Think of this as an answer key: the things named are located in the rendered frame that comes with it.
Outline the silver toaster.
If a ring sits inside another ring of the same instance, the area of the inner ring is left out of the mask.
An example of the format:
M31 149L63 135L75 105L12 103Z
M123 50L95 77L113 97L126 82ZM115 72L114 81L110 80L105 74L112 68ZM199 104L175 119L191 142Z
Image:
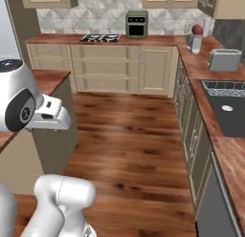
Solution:
M242 52L236 49L212 49L208 66L213 72L236 72Z

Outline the white cylinder canister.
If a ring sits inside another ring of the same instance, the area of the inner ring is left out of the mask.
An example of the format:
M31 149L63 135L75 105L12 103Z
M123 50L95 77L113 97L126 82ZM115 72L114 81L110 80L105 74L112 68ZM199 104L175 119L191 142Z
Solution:
M211 19L209 17L205 17L203 20L203 37L207 37L209 35Z

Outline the beige base cupboard run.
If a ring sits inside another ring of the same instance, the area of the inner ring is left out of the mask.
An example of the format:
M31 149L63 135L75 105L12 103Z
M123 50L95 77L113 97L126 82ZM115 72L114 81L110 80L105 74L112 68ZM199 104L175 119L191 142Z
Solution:
M175 47L121 45L27 45L34 69L69 70L75 92L173 95Z

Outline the green toaster oven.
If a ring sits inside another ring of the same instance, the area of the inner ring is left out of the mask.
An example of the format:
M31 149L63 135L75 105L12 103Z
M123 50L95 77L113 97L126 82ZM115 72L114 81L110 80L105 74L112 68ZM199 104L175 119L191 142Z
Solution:
M128 38L146 38L148 11L128 11L125 16L125 32Z

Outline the grey-green side cupboard run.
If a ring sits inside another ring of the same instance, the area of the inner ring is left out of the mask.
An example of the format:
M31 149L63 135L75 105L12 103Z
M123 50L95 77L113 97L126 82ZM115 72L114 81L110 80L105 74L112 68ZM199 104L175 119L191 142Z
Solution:
M173 93L195 215L209 175L212 146L181 56L178 56Z

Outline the dark sink basin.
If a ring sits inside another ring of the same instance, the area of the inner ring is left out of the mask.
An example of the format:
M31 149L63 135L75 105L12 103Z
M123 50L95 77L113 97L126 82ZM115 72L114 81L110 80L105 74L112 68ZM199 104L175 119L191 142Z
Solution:
M245 81L200 81L225 137L245 139Z

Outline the white blender with red lid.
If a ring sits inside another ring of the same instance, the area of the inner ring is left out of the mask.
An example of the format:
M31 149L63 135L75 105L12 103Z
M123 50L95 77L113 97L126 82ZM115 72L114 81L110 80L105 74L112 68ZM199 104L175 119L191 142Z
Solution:
M193 54L199 54L203 39L203 28L195 24L192 26L191 33L188 35L188 48Z

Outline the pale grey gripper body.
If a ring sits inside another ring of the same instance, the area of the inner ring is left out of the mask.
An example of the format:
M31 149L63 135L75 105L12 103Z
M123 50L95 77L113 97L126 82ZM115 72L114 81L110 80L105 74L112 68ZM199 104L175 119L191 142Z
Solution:
M72 119L68 111L61 107L56 118L50 114L41 114L37 118L32 118L26 129L68 130L71 124Z

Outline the black hob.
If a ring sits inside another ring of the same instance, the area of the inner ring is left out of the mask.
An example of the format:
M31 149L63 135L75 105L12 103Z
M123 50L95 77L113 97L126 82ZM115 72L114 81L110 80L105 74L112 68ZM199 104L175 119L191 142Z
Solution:
M119 34L86 34L81 38L81 42L118 42L121 36Z

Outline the dark corner wall cupboard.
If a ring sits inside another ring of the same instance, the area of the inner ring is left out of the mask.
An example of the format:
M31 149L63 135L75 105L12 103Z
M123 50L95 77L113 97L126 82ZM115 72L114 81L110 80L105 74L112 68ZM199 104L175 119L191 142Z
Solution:
M198 0L197 7L213 18L218 17L218 0Z

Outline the grey dishwasher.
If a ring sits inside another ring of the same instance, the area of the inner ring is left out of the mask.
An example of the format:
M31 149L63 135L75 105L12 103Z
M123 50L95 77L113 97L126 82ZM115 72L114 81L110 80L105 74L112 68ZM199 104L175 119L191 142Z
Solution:
M245 237L240 229L214 153L197 214L198 237Z

